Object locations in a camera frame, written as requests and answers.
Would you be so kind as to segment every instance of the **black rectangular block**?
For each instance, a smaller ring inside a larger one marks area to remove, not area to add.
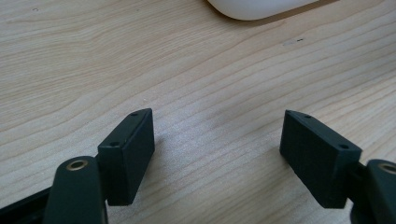
[[[287,110],[280,153],[320,205],[344,208],[347,167],[359,162],[359,147],[317,119]]]
[[[99,145],[97,160],[109,205],[134,201],[154,148],[151,109],[127,116]]]

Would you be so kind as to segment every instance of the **black plastic part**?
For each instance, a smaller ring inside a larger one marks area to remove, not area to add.
[[[154,149],[151,109],[127,116],[99,145],[96,159],[109,205],[134,201]]]
[[[359,147],[317,119],[287,110],[280,153],[321,206],[345,207],[347,168],[359,163]]]
[[[372,160],[366,169],[365,187],[376,222],[396,223],[396,164]]]
[[[105,199],[95,158],[76,157],[58,167],[43,223],[107,223]]]
[[[17,201],[0,210],[0,223],[38,224],[43,221],[50,189]]]

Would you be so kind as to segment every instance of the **light wood surface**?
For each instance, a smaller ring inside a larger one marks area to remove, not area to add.
[[[284,110],[395,162],[396,1],[271,22],[202,0],[3,0],[0,92],[0,207],[151,107],[156,152],[110,223],[349,223],[279,155]]]

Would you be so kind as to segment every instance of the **wood grain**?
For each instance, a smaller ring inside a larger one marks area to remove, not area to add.
[[[396,2],[271,22],[206,1],[1,1],[0,206],[50,186],[134,110],[156,152],[110,223],[348,223],[278,153],[285,109],[396,161]]]

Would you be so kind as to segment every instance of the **white object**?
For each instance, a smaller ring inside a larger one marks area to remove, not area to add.
[[[318,0],[208,0],[222,14],[254,21],[317,2]]]

